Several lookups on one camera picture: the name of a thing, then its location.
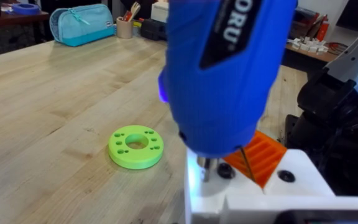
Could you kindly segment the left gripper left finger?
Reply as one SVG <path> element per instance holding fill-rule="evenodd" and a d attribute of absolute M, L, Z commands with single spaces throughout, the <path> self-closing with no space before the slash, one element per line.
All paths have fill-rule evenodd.
<path fill-rule="evenodd" d="M 232 154 L 213 159 L 209 179 L 204 181 L 204 169 L 191 149 L 186 152 L 185 222 L 216 223 L 224 199 L 233 195 L 263 196 L 263 188 L 286 152 L 286 147 L 267 135 L 256 131 L 248 145 Z"/>

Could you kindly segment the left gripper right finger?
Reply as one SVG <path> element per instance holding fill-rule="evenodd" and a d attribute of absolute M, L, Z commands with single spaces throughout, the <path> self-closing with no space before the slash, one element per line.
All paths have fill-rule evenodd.
<path fill-rule="evenodd" d="M 264 186 L 265 195 L 335 196 L 307 154 L 288 149 Z"/>

